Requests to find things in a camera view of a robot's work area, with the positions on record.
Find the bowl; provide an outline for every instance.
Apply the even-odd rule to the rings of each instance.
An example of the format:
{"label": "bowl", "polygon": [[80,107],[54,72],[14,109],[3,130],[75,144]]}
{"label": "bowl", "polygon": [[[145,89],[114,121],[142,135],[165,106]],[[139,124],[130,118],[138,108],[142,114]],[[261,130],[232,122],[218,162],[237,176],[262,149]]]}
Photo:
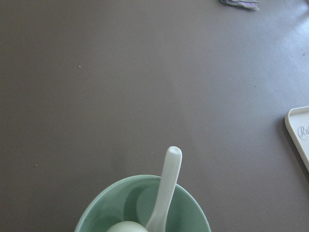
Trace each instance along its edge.
{"label": "bowl", "polygon": [[[121,221],[146,226],[153,211],[159,176],[135,175],[119,180],[101,192],[86,208],[75,232],[106,232]],[[211,232],[194,198],[176,185],[170,204],[166,232]]]}

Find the bowl rim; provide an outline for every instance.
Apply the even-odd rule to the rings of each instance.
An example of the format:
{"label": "bowl rim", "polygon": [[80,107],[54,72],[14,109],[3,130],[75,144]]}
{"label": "bowl rim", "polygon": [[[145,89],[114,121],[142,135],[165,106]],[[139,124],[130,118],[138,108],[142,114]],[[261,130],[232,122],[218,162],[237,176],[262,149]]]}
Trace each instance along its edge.
{"label": "bowl rim", "polygon": [[[109,185],[107,188],[105,188],[101,193],[98,194],[98,196],[96,196],[92,202],[89,204],[89,206],[85,209],[85,211],[83,212],[81,218],[79,219],[78,221],[78,224],[74,230],[74,232],[79,232],[82,225],[83,225],[83,222],[85,220],[85,218],[87,217],[87,215],[89,214],[89,212],[91,211],[91,209],[93,208],[93,206],[98,202],[98,200],[103,196],[105,195],[109,190],[111,190],[112,188],[126,182],[126,181],[129,181],[129,180],[132,180],[132,179],[138,179],[138,178],[149,178],[149,179],[161,179],[160,176],[157,176],[157,175],[147,175],[147,174],[142,174],[142,175],[133,175],[133,176],[129,176],[129,177],[126,177],[126,178],[123,178],[121,180],[118,180],[116,181],[115,183]],[[203,219],[205,220],[205,223],[208,227],[208,230],[209,232],[211,232],[211,229],[210,229],[210,226],[209,226],[209,223],[207,221],[207,218],[202,210],[202,208],[199,206],[199,204],[197,203],[197,201],[193,198],[193,196],[187,191],[185,190],[183,187],[181,187],[180,185],[176,184],[176,187],[177,188],[180,188],[180,190],[182,192],[184,192],[191,200],[192,202],[196,205],[196,207],[199,209],[199,211],[201,212],[202,216],[203,216]]]}

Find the brown table surface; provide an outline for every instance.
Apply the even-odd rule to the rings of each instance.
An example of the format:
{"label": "brown table surface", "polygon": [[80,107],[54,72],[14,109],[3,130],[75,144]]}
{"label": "brown table surface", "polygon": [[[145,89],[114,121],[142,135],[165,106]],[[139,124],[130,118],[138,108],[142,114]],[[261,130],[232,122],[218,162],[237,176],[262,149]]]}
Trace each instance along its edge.
{"label": "brown table surface", "polygon": [[73,231],[104,188],[160,175],[213,232],[309,231],[284,117],[309,105],[309,4],[0,3],[0,231]]}

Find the white tray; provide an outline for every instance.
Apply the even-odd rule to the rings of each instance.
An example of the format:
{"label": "white tray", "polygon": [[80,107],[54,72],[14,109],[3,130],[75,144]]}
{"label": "white tray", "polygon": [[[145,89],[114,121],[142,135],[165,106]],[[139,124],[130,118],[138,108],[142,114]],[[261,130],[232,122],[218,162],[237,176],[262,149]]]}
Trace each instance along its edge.
{"label": "white tray", "polygon": [[309,106],[290,110],[285,125],[309,171]]}

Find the white round object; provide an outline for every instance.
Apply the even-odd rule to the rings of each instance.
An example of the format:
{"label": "white round object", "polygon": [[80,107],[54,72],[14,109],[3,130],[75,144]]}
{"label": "white round object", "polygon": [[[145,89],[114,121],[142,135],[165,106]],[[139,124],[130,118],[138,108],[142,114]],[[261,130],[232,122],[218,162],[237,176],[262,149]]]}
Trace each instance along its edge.
{"label": "white round object", "polygon": [[122,221],[112,227],[107,232],[148,232],[145,227],[134,221]]}

